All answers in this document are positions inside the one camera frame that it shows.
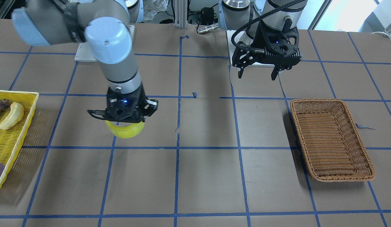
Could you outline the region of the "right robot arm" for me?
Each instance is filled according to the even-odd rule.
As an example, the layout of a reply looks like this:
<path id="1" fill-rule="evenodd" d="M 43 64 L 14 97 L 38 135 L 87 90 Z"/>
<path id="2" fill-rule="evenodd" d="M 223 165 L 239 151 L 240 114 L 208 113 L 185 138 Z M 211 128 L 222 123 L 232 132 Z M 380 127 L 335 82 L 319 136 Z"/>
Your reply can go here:
<path id="1" fill-rule="evenodd" d="M 140 123 L 158 109 L 148 99 L 133 50 L 130 24 L 143 21 L 142 0 L 27 0 L 11 13 L 25 43 L 50 46 L 87 43 L 109 83 L 105 110 L 88 110 L 93 118 Z"/>

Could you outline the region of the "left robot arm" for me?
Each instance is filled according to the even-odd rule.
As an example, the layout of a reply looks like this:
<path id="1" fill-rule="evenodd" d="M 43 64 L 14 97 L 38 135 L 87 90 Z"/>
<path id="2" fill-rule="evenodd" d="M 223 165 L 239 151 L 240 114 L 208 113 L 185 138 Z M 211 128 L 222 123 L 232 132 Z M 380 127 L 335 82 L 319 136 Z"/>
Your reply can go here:
<path id="1" fill-rule="evenodd" d="M 232 31 L 232 66 L 241 79 L 253 64 L 272 65 L 271 79 L 302 60 L 297 23 L 306 0 L 220 0 L 218 24 Z"/>

